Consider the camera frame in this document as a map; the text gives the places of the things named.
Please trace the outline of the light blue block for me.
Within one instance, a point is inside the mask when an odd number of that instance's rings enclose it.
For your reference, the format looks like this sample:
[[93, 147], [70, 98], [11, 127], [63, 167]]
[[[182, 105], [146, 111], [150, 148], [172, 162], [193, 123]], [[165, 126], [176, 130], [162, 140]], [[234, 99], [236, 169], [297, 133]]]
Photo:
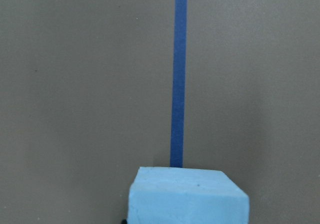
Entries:
[[249, 197], [218, 170], [140, 167], [128, 223], [248, 223]]

